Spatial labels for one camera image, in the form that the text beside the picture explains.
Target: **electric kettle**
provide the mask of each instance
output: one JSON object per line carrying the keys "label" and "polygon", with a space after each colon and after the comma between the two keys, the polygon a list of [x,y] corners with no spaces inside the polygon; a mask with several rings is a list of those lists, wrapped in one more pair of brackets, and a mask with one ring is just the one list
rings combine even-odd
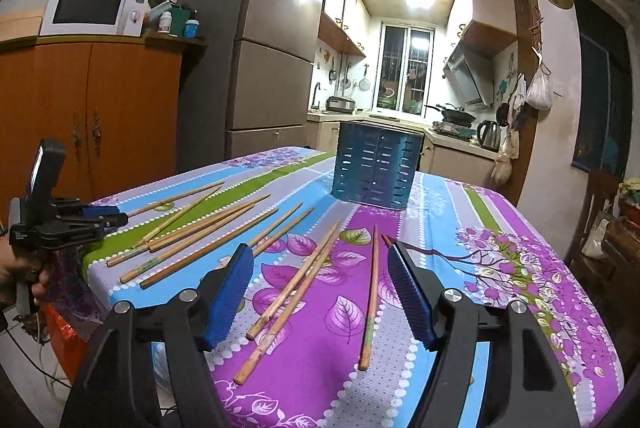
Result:
{"label": "electric kettle", "polygon": [[482,121],[476,128],[476,137],[482,148],[497,152],[500,149],[500,126],[495,121]]}

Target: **human hand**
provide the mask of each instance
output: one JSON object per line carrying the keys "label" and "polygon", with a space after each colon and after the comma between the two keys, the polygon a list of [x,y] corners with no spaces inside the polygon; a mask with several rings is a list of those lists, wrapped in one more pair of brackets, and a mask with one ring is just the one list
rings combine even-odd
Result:
{"label": "human hand", "polygon": [[36,305],[40,305],[47,298],[47,288],[51,282],[52,268],[49,263],[43,263],[49,252],[26,252],[19,248],[12,248],[8,236],[0,238],[0,303],[11,305],[15,302],[15,282],[25,279],[28,275],[38,271],[36,281],[31,284],[31,292]]}

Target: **red plastic bag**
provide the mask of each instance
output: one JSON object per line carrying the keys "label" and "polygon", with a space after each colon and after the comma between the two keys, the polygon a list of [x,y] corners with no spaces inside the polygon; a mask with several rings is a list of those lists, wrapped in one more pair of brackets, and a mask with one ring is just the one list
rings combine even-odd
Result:
{"label": "red plastic bag", "polygon": [[73,384],[78,374],[80,363],[84,359],[87,342],[60,316],[51,305],[42,307],[47,318],[47,329],[51,340],[51,348],[69,381]]}

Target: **faucet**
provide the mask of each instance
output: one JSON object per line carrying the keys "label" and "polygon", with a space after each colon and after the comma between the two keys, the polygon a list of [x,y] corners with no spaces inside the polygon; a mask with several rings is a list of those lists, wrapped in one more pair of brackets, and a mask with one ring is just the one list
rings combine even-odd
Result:
{"label": "faucet", "polygon": [[320,101],[318,100],[318,104],[314,105],[314,103],[316,102],[316,92],[318,91],[318,88],[320,88],[320,82],[316,83],[316,86],[314,87],[314,96],[311,98],[311,110],[319,110],[320,109]]}

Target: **chopstick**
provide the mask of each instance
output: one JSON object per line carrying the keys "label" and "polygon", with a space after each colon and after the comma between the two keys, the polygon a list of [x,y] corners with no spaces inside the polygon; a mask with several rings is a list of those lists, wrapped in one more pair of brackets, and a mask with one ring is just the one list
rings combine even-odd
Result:
{"label": "chopstick", "polygon": [[378,301],[378,270],[380,268],[380,245],[378,242],[378,225],[373,226],[373,251],[371,260],[371,283],[369,286],[369,308],[367,310],[367,325],[362,339],[362,349],[358,361],[358,370],[367,370],[371,361],[371,347],[373,345],[373,326],[376,324],[376,302]]}
{"label": "chopstick", "polygon": [[155,238],[153,240],[150,240],[145,245],[141,245],[140,247],[131,249],[130,251],[127,251],[120,255],[109,258],[107,260],[107,267],[113,267],[114,265],[120,264],[146,251],[156,252],[156,251],[159,251],[160,249],[164,249],[165,247],[171,245],[172,243],[182,240],[183,238],[187,238],[191,234],[197,233],[201,229],[204,229],[205,227],[209,227],[211,224],[214,224],[217,221],[228,217],[229,215],[236,212],[237,210],[242,209],[244,207],[249,207],[252,204],[257,204],[257,202],[263,201],[264,199],[267,199],[270,196],[271,194],[267,193],[266,195],[262,195],[261,197],[255,197],[250,201],[241,202],[240,204],[233,205],[228,209],[219,209],[211,217],[203,218],[202,220],[199,220],[196,223],[192,223],[191,225],[188,225],[186,227],[182,227],[180,229],[176,229],[175,231],[171,231],[170,233],[166,234],[161,238]]}
{"label": "chopstick", "polygon": [[265,236],[267,236],[271,231],[276,229],[276,227],[278,227],[281,223],[287,220],[287,218],[293,215],[301,205],[302,205],[302,202],[299,202],[297,205],[295,205],[289,211],[287,211],[284,215],[282,215],[278,220],[273,222],[267,229],[265,229],[261,233],[258,233],[258,235],[255,238],[253,238],[251,241],[247,242],[246,244],[251,248],[255,247],[258,244],[258,242],[260,242]]}
{"label": "chopstick", "polygon": [[200,204],[201,202],[203,202],[204,200],[208,199],[211,195],[213,195],[216,191],[218,191],[221,188],[221,186],[218,186],[217,188],[213,188],[210,192],[205,193],[204,195],[202,195],[201,197],[197,198],[196,200],[194,200],[193,202],[191,202],[191,204],[186,205],[184,208],[182,208],[180,211],[178,211],[177,213],[174,213],[172,215],[169,215],[169,217],[164,220],[160,225],[158,225],[157,227],[153,228],[151,231],[149,231],[148,233],[145,234],[145,236],[143,236],[139,241],[137,241],[132,248],[135,249],[136,247],[140,247],[141,245],[147,243],[149,240],[151,240],[152,238],[154,238],[158,233],[160,233],[163,229],[166,229],[167,227],[169,227],[172,223],[174,223],[176,220],[178,220],[182,215],[184,215],[185,213],[188,213],[189,211],[191,211],[194,207],[196,207],[198,204]]}
{"label": "chopstick", "polygon": [[274,243],[277,239],[279,239],[282,235],[284,235],[285,233],[288,233],[295,225],[299,224],[304,218],[306,218],[306,216],[311,213],[314,210],[313,207],[310,207],[308,210],[306,210],[304,213],[302,213],[302,215],[300,215],[299,217],[296,217],[295,219],[291,220],[290,222],[287,222],[285,225],[283,225],[279,230],[277,230],[275,233],[273,233],[272,236],[270,236],[269,238],[267,238],[267,240],[265,240],[264,242],[262,242],[257,249],[254,250],[254,258],[256,256],[258,256],[262,251],[264,251],[265,249],[267,249],[272,243]]}
{"label": "chopstick", "polygon": [[178,272],[180,269],[187,267],[191,262],[195,262],[197,259],[202,258],[207,253],[233,240],[234,238],[236,238],[236,236],[239,236],[245,231],[248,231],[254,225],[261,223],[263,220],[269,218],[274,213],[277,213],[277,211],[278,211],[278,208],[276,207],[271,211],[267,211],[261,215],[258,215],[258,217],[254,218],[252,221],[247,222],[246,224],[240,226],[238,229],[232,231],[231,233],[225,234],[225,236],[217,239],[215,242],[210,243],[209,245],[206,245],[201,249],[198,249],[195,253],[186,256],[182,260],[178,260],[177,262],[172,263],[169,267],[165,267],[160,272],[154,274],[153,276],[150,276],[146,280],[143,280],[140,283],[140,287],[142,287],[143,289],[147,289],[148,287],[151,287],[153,284],[156,284],[159,281],[164,280],[164,278],[167,278],[168,276],[171,276],[175,272]]}
{"label": "chopstick", "polygon": [[289,303],[287,304],[283,312],[280,314],[280,316],[278,316],[278,319],[276,319],[274,324],[271,326],[271,329],[269,329],[267,334],[261,339],[260,344],[258,344],[255,350],[249,356],[249,359],[245,361],[245,363],[242,365],[242,367],[234,377],[234,382],[236,384],[244,384],[244,382],[251,375],[252,371],[254,371],[254,368],[258,364],[258,361],[260,361],[260,358],[271,346],[271,344],[273,343],[273,340],[275,340],[278,333],[282,330],[284,324],[293,314],[293,311],[295,310],[296,306],[300,303],[300,300],[302,300],[302,298],[304,297],[306,290],[309,289],[309,286],[312,284],[312,282],[316,278],[316,275],[322,268],[322,264],[324,264],[324,261],[329,256],[331,248],[333,247],[337,239],[338,239],[338,233],[334,232],[329,242],[327,242],[324,248],[322,248],[320,255],[314,262],[314,266],[311,268],[311,271],[309,271],[309,274],[306,276],[305,280],[300,285],[299,289],[290,298]]}
{"label": "chopstick", "polygon": [[178,201],[180,199],[183,199],[184,197],[188,197],[190,195],[193,195],[194,193],[199,193],[201,191],[206,191],[206,189],[210,189],[210,188],[213,188],[213,187],[216,187],[216,186],[222,186],[224,183],[225,183],[225,181],[218,181],[216,183],[207,184],[206,186],[200,186],[199,188],[196,188],[196,189],[190,189],[189,191],[185,191],[184,193],[180,193],[179,195],[174,195],[174,196],[169,197],[167,199],[163,199],[162,201],[151,202],[151,204],[147,204],[147,205],[144,205],[143,207],[139,207],[137,209],[134,209],[133,211],[129,211],[127,213],[127,216],[129,218],[135,217],[136,215],[139,215],[140,213],[144,213],[145,211],[150,211],[154,207],[158,207],[159,205],[168,204],[169,202],[173,202],[173,201]]}
{"label": "chopstick", "polygon": [[183,240],[182,242],[180,242],[177,245],[173,246],[168,251],[165,251],[162,254],[159,254],[158,256],[155,256],[155,257],[147,260],[144,264],[136,267],[135,269],[132,269],[131,271],[129,271],[126,274],[123,274],[120,277],[120,283],[127,283],[127,282],[133,280],[133,278],[136,278],[136,277],[140,276],[142,273],[145,273],[149,269],[151,269],[151,268],[155,267],[156,265],[164,262],[165,260],[171,258],[174,254],[182,251],[183,249],[187,249],[190,245],[193,245],[197,241],[202,240],[203,238],[205,238],[209,234],[213,233],[214,231],[219,230],[221,227],[226,226],[229,222],[235,220],[236,218],[240,217],[241,215],[244,215],[247,211],[249,211],[253,207],[254,206],[252,204],[249,207],[244,207],[242,209],[238,209],[233,214],[229,215],[226,218],[223,218],[223,220],[219,220],[216,223],[210,225],[209,227],[206,227],[203,230],[198,231],[197,233],[191,235],[189,238],[187,238],[186,240]]}
{"label": "chopstick", "polygon": [[313,265],[315,260],[318,258],[318,256],[322,252],[322,249],[324,249],[324,246],[326,246],[327,242],[329,241],[329,238],[331,238],[332,234],[334,233],[338,225],[340,225],[340,220],[338,220],[334,224],[334,226],[327,232],[327,234],[324,235],[322,240],[320,240],[320,242],[314,249],[314,252],[312,252],[311,255],[307,257],[305,263],[300,267],[300,269],[298,269],[298,272],[294,274],[293,278],[284,287],[284,289],[281,291],[281,293],[278,295],[275,301],[271,302],[271,305],[269,305],[267,310],[265,310],[265,312],[262,313],[262,316],[260,316],[258,320],[251,326],[251,328],[249,328],[245,336],[248,340],[253,341],[255,339],[255,336],[257,336],[258,333],[264,328],[264,326],[273,317],[273,315],[277,312],[277,310],[279,310],[279,308],[282,307],[282,304],[286,302],[292,290],[298,286],[300,281],[304,278],[306,272],[309,270],[309,268]]}

